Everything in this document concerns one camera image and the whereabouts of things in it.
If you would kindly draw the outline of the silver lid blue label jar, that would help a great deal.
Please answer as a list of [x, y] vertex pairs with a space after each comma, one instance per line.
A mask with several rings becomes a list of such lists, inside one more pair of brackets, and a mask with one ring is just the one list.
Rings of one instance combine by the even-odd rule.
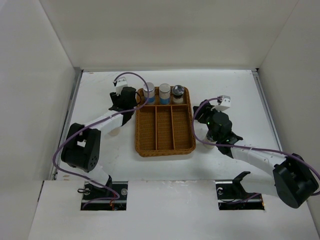
[[143, 85], [143, 95], [144, 98], [147, 100], [147, 105], [154, 105], [156, 98], [155, 98], [155, 86], [151, 82], [147, 82]]

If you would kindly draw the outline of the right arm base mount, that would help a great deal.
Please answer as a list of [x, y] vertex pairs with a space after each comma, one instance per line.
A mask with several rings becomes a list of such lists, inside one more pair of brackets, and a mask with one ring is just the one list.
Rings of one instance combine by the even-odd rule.
[[215, 182], [220, 211], [265, 210], [262, 195], [246, 192], [241, 185], [241, 181], [250, 173], [250, 171], [243, 171], [234, 179]]

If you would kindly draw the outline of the grey lid grinder bottle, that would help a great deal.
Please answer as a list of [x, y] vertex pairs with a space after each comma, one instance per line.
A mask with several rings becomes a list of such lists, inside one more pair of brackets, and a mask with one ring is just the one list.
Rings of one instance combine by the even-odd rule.
[[171, 92], [173, 95], [172, 102], [174, 104], [181, 105], [184, 103], [185, 88], [182, 85], [175, 85]]

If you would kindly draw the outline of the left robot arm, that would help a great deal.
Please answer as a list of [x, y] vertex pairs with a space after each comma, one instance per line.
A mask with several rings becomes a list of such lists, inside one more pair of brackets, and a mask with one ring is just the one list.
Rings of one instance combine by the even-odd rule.
[[64, 145], [61, 152], [61, 160], [71, 168], [75, 168], [77, 174], [98, 182], [95, 193], [103, 200], [112, 195], [112, 186], [107, 183], [110, 176], [98, 164], [101, 137], [103, 133], [108, 134], [122, 127], [132, 118], [134, 109], [138, 105], [136, 92], [135, 88], [125, 86], [120, 94], [110, 93], [112, 107], [87, 124], [73, 123], [69, 128], [68, 138], [79, 130], [83, 131]]

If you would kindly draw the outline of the yellow cap spice bottle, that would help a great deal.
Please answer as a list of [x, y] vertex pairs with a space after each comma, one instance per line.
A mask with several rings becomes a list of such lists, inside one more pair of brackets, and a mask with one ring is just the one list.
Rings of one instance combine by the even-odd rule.
[[115, 128], [113, 130], [111, 130], [108, 134], [111, 136], [111, 137], [115, 137], [117, 136], [118, 134], [120, 133], [120, 128]]

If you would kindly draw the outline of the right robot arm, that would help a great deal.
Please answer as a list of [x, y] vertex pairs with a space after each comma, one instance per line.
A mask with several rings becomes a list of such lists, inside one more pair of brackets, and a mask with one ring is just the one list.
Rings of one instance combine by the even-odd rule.
[[218, 151], [231, 158], [246, 162], [273, 178], [267, 194], [279, 197], [287, 206], [297, 209], [309, 197], [318, 196], [320, 174], [295, 153], [259, 148], [247, 144], [232, 131], [233, 124], [223, 111], [230, 106], [228, 98], [217, 97], [217, 105], [208, 99], [193, 107], [193, 121], [208, 128], [203, 144], [217, 147]]

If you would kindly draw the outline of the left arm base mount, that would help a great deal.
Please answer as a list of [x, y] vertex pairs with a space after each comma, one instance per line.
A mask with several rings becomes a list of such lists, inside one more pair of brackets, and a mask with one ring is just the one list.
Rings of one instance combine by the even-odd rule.
[[84, 187], [77, 192], [82, 194], [81, 211], [125, 211], [127, 209], [128, 187], [127, 181], [108, 181], [107, 185], [119, 194], [118, 199], [111, 191], [85, 182]]

